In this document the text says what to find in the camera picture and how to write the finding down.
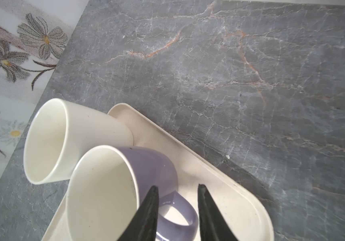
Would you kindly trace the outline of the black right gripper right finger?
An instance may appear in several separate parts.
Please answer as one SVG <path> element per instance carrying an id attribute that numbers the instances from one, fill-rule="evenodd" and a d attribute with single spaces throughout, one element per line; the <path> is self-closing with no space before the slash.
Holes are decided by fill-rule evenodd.
<path id="1" fill-rule="evenodd" d="M 237 241 L 206 185 L 198 185 L 198 209 L 201 241 Z"/>

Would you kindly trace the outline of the plain white mug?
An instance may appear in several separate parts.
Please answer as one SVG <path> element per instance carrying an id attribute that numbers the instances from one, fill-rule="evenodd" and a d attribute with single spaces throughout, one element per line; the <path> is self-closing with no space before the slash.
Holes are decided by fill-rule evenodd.
<path id="1" fill-rule="evenodd" d="M 35 185 L 69 180 L 80 158 L 91 148 L 133 143 L 130 129 L 116 118 L 53 98 L 39 109 L 28 130 L 25 175 Z"/>

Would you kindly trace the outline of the white grey mug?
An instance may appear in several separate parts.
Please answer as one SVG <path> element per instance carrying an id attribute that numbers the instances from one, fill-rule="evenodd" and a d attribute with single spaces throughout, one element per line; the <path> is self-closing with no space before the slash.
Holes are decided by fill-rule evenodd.
<path id="1" fill-rule="evenodd" d="M 119 239 L 151 186 L 159 191 L 157 239 L 194 240 L 198 215 L 178 193 L 173 162 L 153 149 L 107 145 L 87 151 L 70 179 L 66 210 L 71 239 Z"/>

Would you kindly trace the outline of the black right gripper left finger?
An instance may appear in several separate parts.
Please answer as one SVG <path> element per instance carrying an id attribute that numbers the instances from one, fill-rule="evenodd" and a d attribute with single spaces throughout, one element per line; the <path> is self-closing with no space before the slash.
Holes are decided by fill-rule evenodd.
<path id="1" fill-rule="evenodd" d="M 158 187 L 153 185 L 118 241 L 155 241 L 158 209 Z"/>

